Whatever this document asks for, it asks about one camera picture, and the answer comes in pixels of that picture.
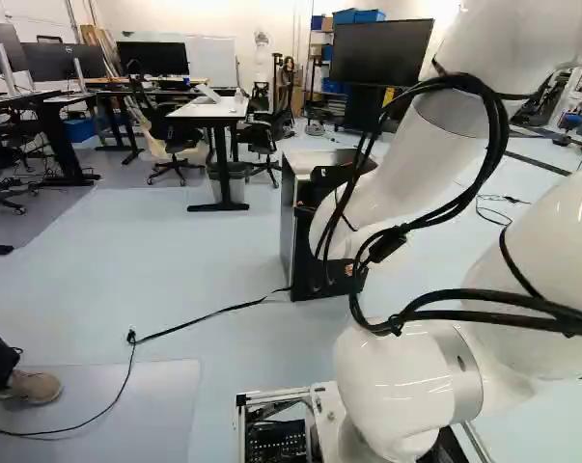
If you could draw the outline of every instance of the yellow object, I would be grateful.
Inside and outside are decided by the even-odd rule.
[[[383,98],[383,107],[387,106],[391,101],[394,99],[394,95],[396,94],[396,89],[393,87],[388,87],[387,91],[385,92],[385,98]]]

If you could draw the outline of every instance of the blue bin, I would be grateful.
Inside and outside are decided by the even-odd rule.
[[[310,26],[310,30],[312,31],[319,31],[322,29],[322,21],[324,20],[324,14],[320,16],[312,16],[312,24]]]
[[[356,8],[349,8],[348,10],[333,13],[333,25],[355,22],[355,12],[357,12]]]
[[[325,45],[322,48],[322,60],[331,61],[333,58],[333,45]]]
[[[385,13],[379,10],[359,10],[355,12],[354,22],[384,21]]]
[[[84,142],[96,135],[94,120],[91,118],[63,121],[63,124],[68,132],[69,140],[72,143]]]
[[[342,84],[329,80],[329,77],[322,78],[322,90],[330,94],[340,94],[342,92]]]

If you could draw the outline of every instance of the cable connector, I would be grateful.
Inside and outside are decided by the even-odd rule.
[[[381,263],[402,245],[406,244],[406,234],[401,227],[393,227],[370,247],[370,262]]]
[[[402,335],[402,327],[404,326],[404,322],[400,320],[400,316],[398,314],[391,315],[387,322],[389,323],[389,329],[391,333],[399,338]]]
[[[127,332],[125,340],[129,345],[134,345],[136,343],[136,332],[132,328]]]

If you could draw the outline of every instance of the tv screen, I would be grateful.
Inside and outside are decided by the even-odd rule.
[[[329,78],[358,85],[416,84],[433,24],[408,19],[336,25]]]

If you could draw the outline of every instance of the black cabinet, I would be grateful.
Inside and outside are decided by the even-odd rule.
[[[330,260],[327,272],[333,283],[327,285],[322,261],[310,249],[309,234],[314,211],[334,188],[347,181],[350,169],[343,165],[352,161],[354,154],[355,150],[332,150],[283,156],[280,259],[287,282],[292,285],[292,301],[339,296],[350,291],[352,260]],[[369,159],[364,172],[374,167]],[[319,169],[318,176],[313,175],[315,168]],[[367,272],[359,279],[359,290],[363,289],[366,276]]]

